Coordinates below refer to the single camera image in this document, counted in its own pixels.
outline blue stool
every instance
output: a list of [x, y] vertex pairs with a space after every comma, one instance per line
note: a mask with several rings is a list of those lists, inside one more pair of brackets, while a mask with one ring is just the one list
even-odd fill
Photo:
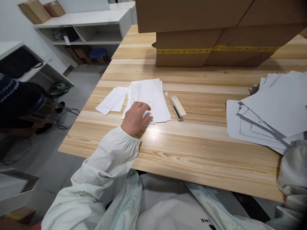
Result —
[[103, 66], [106, 70], [106, 62], [103, 59], [104, 56], [108, 56], [108, 52], [105, 48], [98, 48], [98, 49], [92, 50], [90, 52], [90, 55], [89, 55], [90, 61], [92, 62], [92, 64], [94, 65], [94, 67], [96, 68], [96, 70], [98, 71], [99, 74], [100, 74], [100, 72], [97, 69], [97, 67], [95, 66], [95, 64], [93, 63], [92, 59], [96, 59], [98, 62], [102, 62]]

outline light wood table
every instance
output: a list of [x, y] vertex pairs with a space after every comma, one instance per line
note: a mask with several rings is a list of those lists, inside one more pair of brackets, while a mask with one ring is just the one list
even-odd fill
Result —
[[[298, 35], [258, 68], [156, 67], [155, 33], [138, 34], [132, 26], [94, 92], [63, 141], [59, 151], [89, 157], [101, 138], [122, 123], [122, 111], [107, 116], [96, 106], [117, 86], [131, 81], [160, 78], [172, 120], [149, 126], [134, 169], [275, 201], [283, 201], [276, 185], [280, 155], [268, 147], [227, 135], [227, 100], [249, 95], [268, 73], [307, 70], [307, 39]], [[177, 96], [186, 110], [177, 121], [169, 103]]]

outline elastic cuff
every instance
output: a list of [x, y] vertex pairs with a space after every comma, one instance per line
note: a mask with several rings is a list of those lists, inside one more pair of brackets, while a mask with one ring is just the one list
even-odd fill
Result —
[[125, 131], [123, 131], [123, 129], [121, 128], [121, 126], [118, 126], [116, 129], [119, 129], [121, 136], [122, 136], [125, 140], [127, 140], [127, 141], [129, 141], [129, 142], [132, 142], [132, 143], [135, 143], [135, 144], [140, 144], [140, 143], [141, 143], [141, 140], [140, 140], [140, 139], [138, 139], [138, 138], [136, 138], [136, 137], [132, 137], [132, 136], [130, 136], [129, 134], [127, 134]]

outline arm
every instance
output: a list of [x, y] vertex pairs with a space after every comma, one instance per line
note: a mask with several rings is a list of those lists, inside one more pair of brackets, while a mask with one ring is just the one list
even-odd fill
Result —
[[91, 157], [72, 176], [72, 187], [59, 191], [46, 213], [42, 229], [94, 229], [105, 213], [101, 197], [113, 178], [126, 174], [138, 155], [140, 140], [134, 136], [152, 117], [141, 103], [127, 111], [121, 126], [111, 130]]

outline white wall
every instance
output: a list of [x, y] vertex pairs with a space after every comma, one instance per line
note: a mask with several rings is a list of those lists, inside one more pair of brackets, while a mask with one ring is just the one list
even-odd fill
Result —
[[23, 41], [58, 72], [63, 73], [69, 63], [34, 29], [33, 23], [22, 13], [18, 3], [25, 0], [0, 0], [0, 41]]

